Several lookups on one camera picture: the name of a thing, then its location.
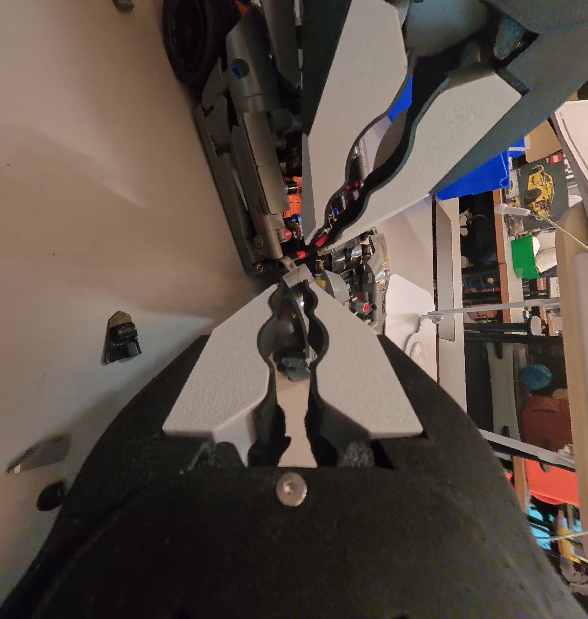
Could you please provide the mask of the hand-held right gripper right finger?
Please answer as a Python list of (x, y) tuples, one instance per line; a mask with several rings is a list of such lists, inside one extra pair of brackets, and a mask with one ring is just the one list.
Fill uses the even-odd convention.
[(313, 282), (305, 282), (311, 364), (306, 435), (314, 455), (352, 443), (419, 437), (423, 426), (379, 337)]

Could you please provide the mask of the blue plastic storage bin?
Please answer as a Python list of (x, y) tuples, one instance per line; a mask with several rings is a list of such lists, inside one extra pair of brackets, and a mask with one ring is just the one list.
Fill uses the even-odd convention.
[[(507, 93), (500, 77), (493, 74), (448, 85), (423, 115), (406, 165), (389, 184), (390, 190), (397, 191), (394, 196), (399, 204), (411, 205), (432, 193), (437, 183), (472, 149), (474, 139), (491, 128), (491, 112), (504, 110), (495, 96), (505, 103)], [(450, 199), (506, 188), (509, 160), (525, 153), (524, 140), (521, 137), (511, 148), (503, 149), (469, 174), (462, 174), (444, 190), (437, 191), (438, 197)]]

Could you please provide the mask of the orange red plastic object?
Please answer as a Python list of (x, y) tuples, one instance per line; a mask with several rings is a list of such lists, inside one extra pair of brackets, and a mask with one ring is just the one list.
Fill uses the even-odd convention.
[(545, 471), (541, 463), (533, 460), (525, 460), (524, 464), (529, 491), (535, 499), (552, 506), (580, 507), (575, 472), (559, 467)]

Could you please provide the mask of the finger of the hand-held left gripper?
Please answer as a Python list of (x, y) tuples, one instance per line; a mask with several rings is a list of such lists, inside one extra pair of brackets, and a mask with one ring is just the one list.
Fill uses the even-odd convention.
[(336, 225), (323, 248), (351, 240), (429, 196), (521, 98), (487, 64), (451, 72), (415, 118), (402, 161), (386, 160), (373, 171), (352, 223)]
[(310, 129), (303, 130), (305, 244), (325, 228), (331, 198), (345, 184), (353, 146), (391, 108), (406, 80), (402, 26), (410, 1), (352, 1)]

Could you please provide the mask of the grey lego car model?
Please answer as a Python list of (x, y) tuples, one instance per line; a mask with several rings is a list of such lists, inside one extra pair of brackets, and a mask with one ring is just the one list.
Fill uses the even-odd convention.
[(303, 235), (301, 1), (164, 1), (162, 34), (194, 118), (246, 275), (307, 266), (321, 289), (384, 332), (390, 262), (375, 228), (326, 249), (367, 171), (353, 148), (324, 231)]

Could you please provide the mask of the small black lego piece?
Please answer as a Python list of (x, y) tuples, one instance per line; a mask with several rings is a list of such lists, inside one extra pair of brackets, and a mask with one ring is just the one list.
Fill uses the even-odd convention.
[(41, 512), (50, 512), (61, 507), (66, 499), (66, 480), (60, 479), (42, 489), (36, 500), (36, 509)]

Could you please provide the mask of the wooden and white book stand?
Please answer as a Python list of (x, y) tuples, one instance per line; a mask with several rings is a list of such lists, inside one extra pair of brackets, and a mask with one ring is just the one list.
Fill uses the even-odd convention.
[(588, 560), (588, 207), (579, 203), (561, 218), (557, 242), (563, 347), (568, 382), (579, 507)]

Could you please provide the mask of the white rounded base plate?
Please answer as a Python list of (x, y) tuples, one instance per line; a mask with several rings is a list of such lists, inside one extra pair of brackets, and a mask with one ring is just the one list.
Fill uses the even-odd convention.
[(384, 333), (433, 380), (438, 380), (437, 327), (427, 314), (435, 311), (432, 295), (393, 274), (386, 293)]

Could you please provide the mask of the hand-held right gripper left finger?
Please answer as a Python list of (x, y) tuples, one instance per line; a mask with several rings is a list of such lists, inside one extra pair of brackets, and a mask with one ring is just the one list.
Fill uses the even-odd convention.
[(212, 331), (162, 425), (166, 435), (230, 443), (248, 465), (259, 438), (253, 413), (269, 390), (258, 337), (273, 317), (269, 300), (276, 291), (271, 285)]

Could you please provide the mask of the black lego wedge piece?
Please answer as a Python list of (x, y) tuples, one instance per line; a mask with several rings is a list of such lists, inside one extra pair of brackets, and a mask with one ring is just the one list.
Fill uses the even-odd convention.
[(106, 327), (102, 365), (126, 362), (141, 354), (137, 328), (130, 314), (123, 311), (115, 312)]

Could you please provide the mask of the green plastic bin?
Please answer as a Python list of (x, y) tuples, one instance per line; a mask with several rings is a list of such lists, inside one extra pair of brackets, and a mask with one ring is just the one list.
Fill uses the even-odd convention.
[(540, 276), (536, 264), (536, 256), (540, 249), (537, 238), (531, 234), (524, 235), (513, 239), (510, 247), (515, 275), (522, 280), (537, 279)]

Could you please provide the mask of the lego box with yellow car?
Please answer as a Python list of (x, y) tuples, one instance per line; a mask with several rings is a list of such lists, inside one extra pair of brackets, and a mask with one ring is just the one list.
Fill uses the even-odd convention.
[(582, 201), (576, 176), (562, 150), (516, 166), (506, 203), (530, 211), (514, 215), (516, 233), (535, 233), (550, 228), (547, 220), (559, 222), (564, 213)]

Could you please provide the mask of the lego instruction booklet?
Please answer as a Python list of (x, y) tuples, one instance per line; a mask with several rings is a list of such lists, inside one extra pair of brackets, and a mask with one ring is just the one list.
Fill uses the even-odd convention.
[(568, 101), (553, 115), (553, 123), (564, 154), (581, 187), (588, 193), (588, 100)]

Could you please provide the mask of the small grey lego slope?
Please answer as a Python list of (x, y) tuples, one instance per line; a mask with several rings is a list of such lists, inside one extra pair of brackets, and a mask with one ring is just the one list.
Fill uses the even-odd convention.
[(71, 436), (68, 433), (48, 437), (31, 445), (12, 460), (5, 472), (7, 475), (19, 475), (58, 464), (66, 459), (70, 448)]

